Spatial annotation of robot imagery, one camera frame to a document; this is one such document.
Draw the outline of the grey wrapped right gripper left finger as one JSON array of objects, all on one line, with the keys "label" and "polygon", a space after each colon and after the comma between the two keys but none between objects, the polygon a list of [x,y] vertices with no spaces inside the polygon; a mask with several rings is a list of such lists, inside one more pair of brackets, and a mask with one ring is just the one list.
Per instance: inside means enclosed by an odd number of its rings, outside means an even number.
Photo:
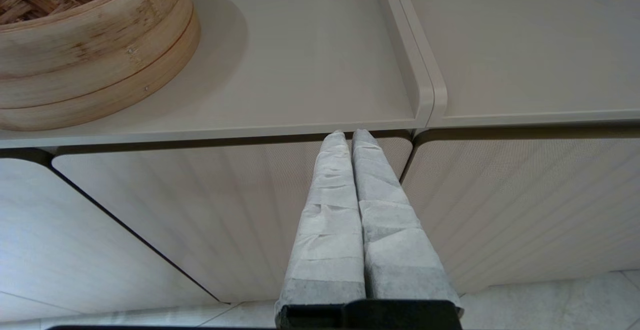
[{"label": "grey wrapped right gripper left finger", "polygon": [[350,147],[324,138],[295,234],[277,316],[288,305],[334,305],[366,297],[362,221]]}]

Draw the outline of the grey wrapped right gripper right finger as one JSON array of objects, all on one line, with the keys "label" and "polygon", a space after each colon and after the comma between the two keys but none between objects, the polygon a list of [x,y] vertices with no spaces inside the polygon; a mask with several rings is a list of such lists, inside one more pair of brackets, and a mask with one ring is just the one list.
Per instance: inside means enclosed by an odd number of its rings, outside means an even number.
[{"label": "grey wrapped right gripper right finger", "polygon": [[370,131],[355,131],[352,163],[368,298],[447,300],[457,315],[463,315],[461,300],[439,255]]}]

